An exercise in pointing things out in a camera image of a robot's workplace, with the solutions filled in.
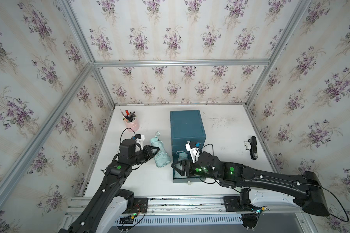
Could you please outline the teal drawer cabinet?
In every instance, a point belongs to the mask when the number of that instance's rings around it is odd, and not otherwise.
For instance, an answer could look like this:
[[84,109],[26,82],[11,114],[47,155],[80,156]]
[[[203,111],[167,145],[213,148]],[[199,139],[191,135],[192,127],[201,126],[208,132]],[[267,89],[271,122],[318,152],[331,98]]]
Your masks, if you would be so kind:
[[[192,161],[190,153],[186,150],[185,145],[188,141],[199,142],[204,146],[206,141],[206,133],[199,110],[183,110],[170,112],[171,127],[171,149],[173,163],[178,162],[177,151],[184,151],[188,154],[188,160]],[[198,176],[195,177],[174,177],[174,183],[190,183],[199,182]]]

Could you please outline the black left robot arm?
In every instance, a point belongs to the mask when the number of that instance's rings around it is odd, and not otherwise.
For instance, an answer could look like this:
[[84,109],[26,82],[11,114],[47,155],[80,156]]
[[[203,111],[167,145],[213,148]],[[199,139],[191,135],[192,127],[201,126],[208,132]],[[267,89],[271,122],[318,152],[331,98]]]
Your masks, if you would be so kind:
[[119,153],[106,168],[105,176],[84,211],[68,229],[60,233],[106,233],[115,220],[133,205],[132,191],[121,189],[133,171],[134,165],[142,165],[160,151],[159,147],[141,146],[134,139],[120,143]]

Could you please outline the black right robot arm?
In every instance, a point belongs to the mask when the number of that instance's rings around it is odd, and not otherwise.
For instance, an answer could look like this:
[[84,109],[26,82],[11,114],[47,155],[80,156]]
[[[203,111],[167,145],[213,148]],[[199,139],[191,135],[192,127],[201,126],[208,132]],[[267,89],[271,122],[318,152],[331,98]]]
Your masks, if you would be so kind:
[[243,210],[253,211],[258,208],[249,197],[251,189],[258,188],[292,197],[291,203],[310,215],[333,217],[343,222],[350,220],[347,210],[344,211],[344,218],[331,213],[324,195],[327,189],[321,185],[314,172],[285,175],[258,170],[243,164],[223,162],[206,151],[198,152],[197,156],[198,159],[193,160],[188,153],[176,152],[172,163],[174,174],[178,174],[181,178],[198,178],[202,182],[212,179],[214,183],[228,189],[240,188],[238,192]]

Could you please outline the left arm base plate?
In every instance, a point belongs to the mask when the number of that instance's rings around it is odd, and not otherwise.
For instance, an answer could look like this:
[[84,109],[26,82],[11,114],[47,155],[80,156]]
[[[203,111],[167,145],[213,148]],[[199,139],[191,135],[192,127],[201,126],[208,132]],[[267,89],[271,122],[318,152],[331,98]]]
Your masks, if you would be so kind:
[[147,212],[149,201],[147,197],[136,197],[134,196],[134,192],[126,189],[120,189],[116,197],[122,197],[127,201],[126,209],[123,214],[145,214]]

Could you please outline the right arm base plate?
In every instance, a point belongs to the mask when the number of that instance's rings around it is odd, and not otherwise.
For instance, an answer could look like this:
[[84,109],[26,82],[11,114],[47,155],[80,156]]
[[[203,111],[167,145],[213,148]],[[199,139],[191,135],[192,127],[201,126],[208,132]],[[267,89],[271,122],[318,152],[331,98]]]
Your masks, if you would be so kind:
[[243,188],[239,196],[224,196],[224,206],[227,212],[254,212],[256,215],[267,210],[265,206],[257,207],[249,198],[250,189]]

